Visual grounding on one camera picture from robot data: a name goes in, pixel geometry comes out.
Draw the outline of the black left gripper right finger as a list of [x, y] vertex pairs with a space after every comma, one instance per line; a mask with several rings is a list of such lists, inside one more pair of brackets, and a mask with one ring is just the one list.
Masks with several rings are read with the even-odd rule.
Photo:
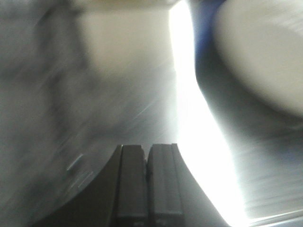
[[147, 162], [151, 227], [226, 227], [181, 156], [177, 144], [154, 144]]

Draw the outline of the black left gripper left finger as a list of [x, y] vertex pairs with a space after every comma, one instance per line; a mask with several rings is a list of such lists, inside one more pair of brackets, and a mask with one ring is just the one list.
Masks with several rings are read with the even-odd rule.
[[119, 145], [100, 173], [77, 196], [36, 227], [146, 227], [144, 151]]

